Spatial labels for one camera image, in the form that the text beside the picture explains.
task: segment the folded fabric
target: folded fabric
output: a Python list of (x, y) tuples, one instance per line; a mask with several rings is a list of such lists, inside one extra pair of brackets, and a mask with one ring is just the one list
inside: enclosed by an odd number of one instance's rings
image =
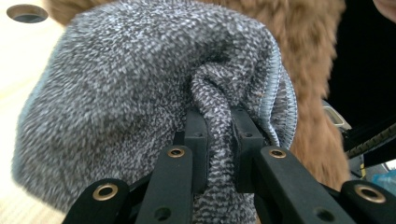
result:
[(74, 18), (21, 112), (13, 177), (64, 212), (92, 182), (132, 184), (197, 107), (209, 173), (194, 223), (254, 223), (233, 186), (231, 106), (288, 148), (296, 100), (276, 41), (258, 21), (196, 2), (116, 1)]

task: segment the screw hole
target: screw hole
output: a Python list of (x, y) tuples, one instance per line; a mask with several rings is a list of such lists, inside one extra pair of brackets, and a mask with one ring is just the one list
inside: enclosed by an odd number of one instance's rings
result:
[(333, 222), (335, 220), (332, 213), (324, 208), (316, 208), (315, 215), (317, 215), (317, 217), (320, 218), (320, 220), (325, 222)]
[(154, 213), (155, 219), (158, 221), (165, 221), (171, 216), (171, 210), (169, 208), (159, 208)]

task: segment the brass screw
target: brass screw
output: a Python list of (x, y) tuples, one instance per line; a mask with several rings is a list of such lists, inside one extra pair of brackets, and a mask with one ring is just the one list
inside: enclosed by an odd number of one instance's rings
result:
[(168, 151), (168, 156), (172, 158), (180, 158), (184, 156), (184, 153), (183, 149), (175, 147)]
[(370, 186), (357, 185), (355, 191), (363, 199), (372, 203), (384, 203), (387, 200), (381, 192)]
[(284, 151), (282, 151), (282, 150), (279, 150), (279, 149), (271, 149), (270, 150), (270, 155), (272, 157), (277, 158), (277, 159), (282, 159), (282, 158), (286, 157), (286, 153)]
[[(111, 189), (111, 191), (108, 194), (105, 195), (101, 195), (100, 191), (103, 189)], [(107, 201), (109, 199), (112, 199), (114, 196), (116, 196), (117, 192), (119, 191), (119, 188), (117, 187), (117, 185), (111, 184), (111, 183), (107, 183), (104, 185), (99, 186), (94, 192), (92, 197), (96, 200), (96, 201)]]

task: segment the black plastic bracket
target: black plastic bracket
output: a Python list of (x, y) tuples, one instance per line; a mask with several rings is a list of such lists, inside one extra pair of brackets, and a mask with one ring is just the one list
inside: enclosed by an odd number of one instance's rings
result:
[(165, 147), (148, 183), (136, 224), (191, 223), (192, 152)]

